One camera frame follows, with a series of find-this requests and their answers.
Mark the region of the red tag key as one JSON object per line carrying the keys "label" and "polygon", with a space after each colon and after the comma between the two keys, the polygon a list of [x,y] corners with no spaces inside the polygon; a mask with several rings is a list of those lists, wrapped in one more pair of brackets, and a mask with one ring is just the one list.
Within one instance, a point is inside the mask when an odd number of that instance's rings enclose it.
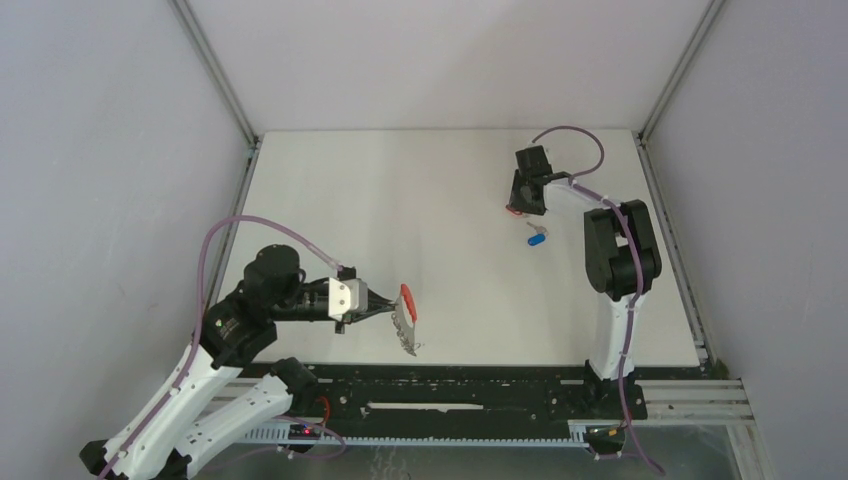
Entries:
{"label": "red tag key", "polygon": [[506,205],[505,209],[512,217],[515,217],[515,218],[526,218],[527,217],[526,213],[521,212],[519,210],[516,210],[515,208],[513,208],[509,205]]}

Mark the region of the red grey keyring holder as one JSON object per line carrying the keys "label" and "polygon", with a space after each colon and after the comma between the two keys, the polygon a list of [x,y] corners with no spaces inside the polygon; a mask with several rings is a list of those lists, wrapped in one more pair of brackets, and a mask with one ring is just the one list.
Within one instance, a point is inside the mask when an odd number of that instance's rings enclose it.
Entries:
{"label": "red grey keyring holder", "polygon": [[402,283],[391,312],[392,324],[402,349],[412,357],[417,356],[420,347],[415,339],[418,313],[411,289]]}

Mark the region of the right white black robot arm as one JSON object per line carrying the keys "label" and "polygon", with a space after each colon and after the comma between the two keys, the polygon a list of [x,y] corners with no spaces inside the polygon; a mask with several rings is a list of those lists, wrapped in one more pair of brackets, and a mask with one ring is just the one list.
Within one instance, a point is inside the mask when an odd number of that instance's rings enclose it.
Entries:
{"label": "right white black robot arm", "polygon": [[569,199],[589,206],[583,213],[584,265],[601,300],[588,365],[599,380],[583,388],[581,402],[591,416],[606,418],[622,403],[621,392],[611,381],[634,369],[631,350],[638,312],[662,272],[648,206],[638,199],[616,202],[568,173],[554,171],[542,146],[526,147],[515,156],[510,212],[543,216]]}

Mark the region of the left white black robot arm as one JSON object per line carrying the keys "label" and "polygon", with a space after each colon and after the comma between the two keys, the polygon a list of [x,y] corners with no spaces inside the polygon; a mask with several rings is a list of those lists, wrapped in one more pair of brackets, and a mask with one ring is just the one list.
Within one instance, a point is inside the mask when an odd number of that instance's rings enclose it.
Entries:
{"label": "left white black robot arm", "polygon": [[199,340],[142,411],[110,439],[88,442],[79,457],[99,479],[191,479],[220,452],[261,423],[288,412],[304,416],[316,403],[317,379],[294,357],[275,362],[247,393],[202,412],[230,381],[277,338],[282,322],[347,325],[388,314],[402,345],[414,349],[417,311],[407,285],[390,300],[344,268],[306,281],[298,252],[270,245],[243,278],[201,318]]}

